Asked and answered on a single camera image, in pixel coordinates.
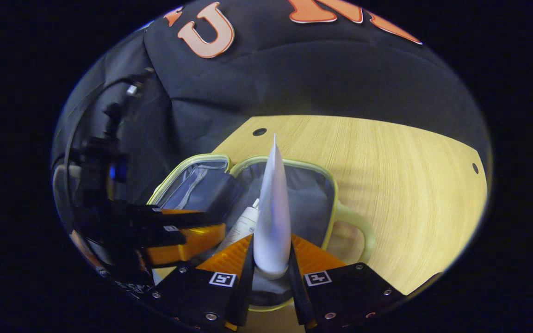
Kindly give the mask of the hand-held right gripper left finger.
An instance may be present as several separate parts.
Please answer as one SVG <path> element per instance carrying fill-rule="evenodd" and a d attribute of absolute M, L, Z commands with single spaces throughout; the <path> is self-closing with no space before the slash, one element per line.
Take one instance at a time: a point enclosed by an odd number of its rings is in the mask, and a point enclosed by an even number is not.
<path fill-rule="evenodd" d="M 149 291 L 149 308 L 195 331 L 246 324 L 254 276 L 250 234 L 193 267 L 182 264 Z"/>

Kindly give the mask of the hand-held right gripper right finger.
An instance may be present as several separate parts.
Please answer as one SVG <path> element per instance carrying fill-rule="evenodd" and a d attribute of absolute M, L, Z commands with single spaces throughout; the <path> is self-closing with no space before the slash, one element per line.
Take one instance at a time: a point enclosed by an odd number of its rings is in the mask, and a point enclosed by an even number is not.
<path fill-rule="evenodd" d="M 296 235 L 288 263 L 297 320 L 307 330 L 355 330 L 406 301 L 366 264 L 346 264 Z"/>

